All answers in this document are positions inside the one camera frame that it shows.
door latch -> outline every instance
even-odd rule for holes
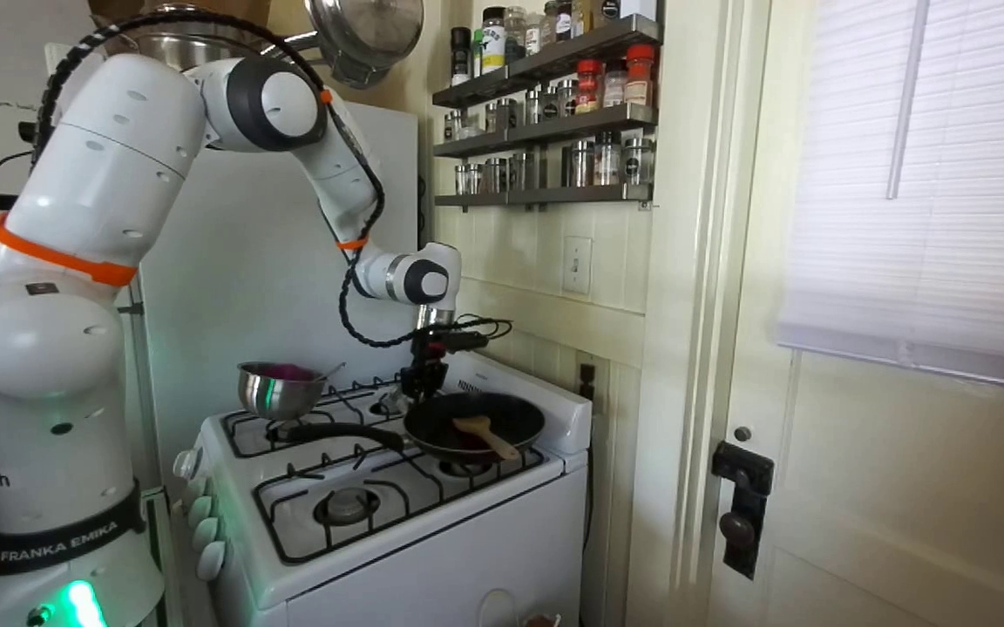
[[[725,535],[725,563],[752,577],[756,548],[768,521],[768,498],[773,486],[773,458],[719,443],[712,473],[737,480],[733,513],[719,519]]]

wall outlet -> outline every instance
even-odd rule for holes
[[[590,235],[565,235],[561,290],[591,294],[591,240]]]

white door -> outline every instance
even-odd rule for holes
[[[816,0],[779,0],[772,14],[725,415],[727,443],[773,458],[773,486],[746,577],[725,566],[719,519],[733,480],[719,480],[716,534],[700,541],[716,551],[712,591],[694,615],[709,627],[1004,627],[1004,388],[798,354],[772,338],[811,19]]]

orange stripe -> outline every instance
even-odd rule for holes
[[[23,240],[23,235],[7,230],[7,215],[0,215],[0,242],[22,249],[29,258],[37,258],[37,260],[48,260],[48,266],[60,266],[70,270],[84,270],[84,275],[91,275],[91,281],[102,281],[102,284],[128,284],[135,275],[134,266],[86,260],[86,258],[74,258],[74,254],[51,249],[45,242]]]
[[[337,249],[364,249],[365,240],[343,240]]]

pan handle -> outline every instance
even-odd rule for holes
[[[387,429],[368,429],[368,424],[286,424],[286,429],[270,429],[264,437],[273,443],[313,443],[313,437],[343,437],[343,435],[356,435],[356,437],[373,437],[387,449],[404,449],[404,437],[397,433]]]

